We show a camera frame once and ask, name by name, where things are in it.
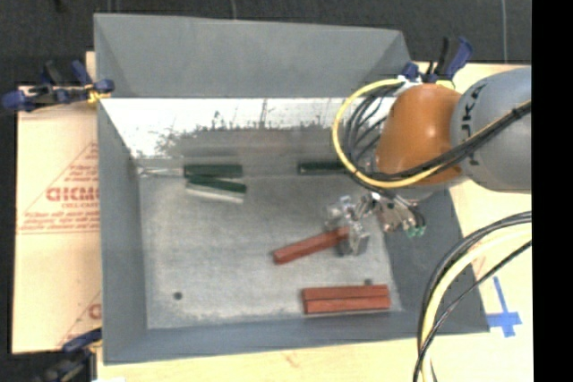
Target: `cable bundle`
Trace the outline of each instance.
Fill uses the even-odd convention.
[[[459,241],[442,259],[435,268],[432,277],[426,287],[423,296],[420,319],[418,323],[417,347],[418,359],[415,364],[413,381],[417,382],[420,374],[424,382],[436,379],[432,364],[428,358],[428,349],[432,344],[438,330],[459,305],[459,303],[485,280],[493,276],[502,267],[507,265],[516,256],[532,246],[531,228],[524,226],[514,228],[510,232],[498,235],[497,232],[504,228],[515,225],[523,225],[532,222],[532,212],[527,211],[503,218],[491,225],[475,231]],[[487,253],[491,248],[504,242],[529,236],[529,240],[513,250],[508,256],[499,261],[488,270],[470,288],[460,294],[436,319],[438,307],[451,283],[458,275],[469,266],[472,261]]]

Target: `clamp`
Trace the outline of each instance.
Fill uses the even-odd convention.
[[[421,73],[417,64],[408,62],[400,74],[411,82],[438,83],[440,81],[452,81],[459,69],[466,65],[474,49],[465,38],[459,37],[456,53],[449,59],[451,51],[450,39],[445,37],[440,59],[436,64],[430,63],[426,72]]]
[[[2,106],[14,112],[32,112],[39,108],[71,104],[86,100],[95,103],[101,98],[109,97],[115,89],[111,80],[94,82],[80,61],[72,62],[72,72],[78,84],[72,87],[62,87],[58,82],[63,81],[62,75],[56,69],[53,61],[44,64],[39,79],[40,84],[23,90],[17,89],[2,96]]]
[[[70,382],[86,368],[90,380],[96,377],[96,353],[91,346],[102,338],[101,328],[96,328],[79,335],[62,347],[62,352],[72,355],[44,371],[42,376],[35,376],[30,382]]]

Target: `gray metal panel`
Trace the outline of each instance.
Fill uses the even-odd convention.
[[[106,357],[146,331],[145,271],[137,175],[105,109],[98,111],[99,188]]]
[[[116,97],[346,97],[409,60],[397,30],[115,13],[94,28]]]

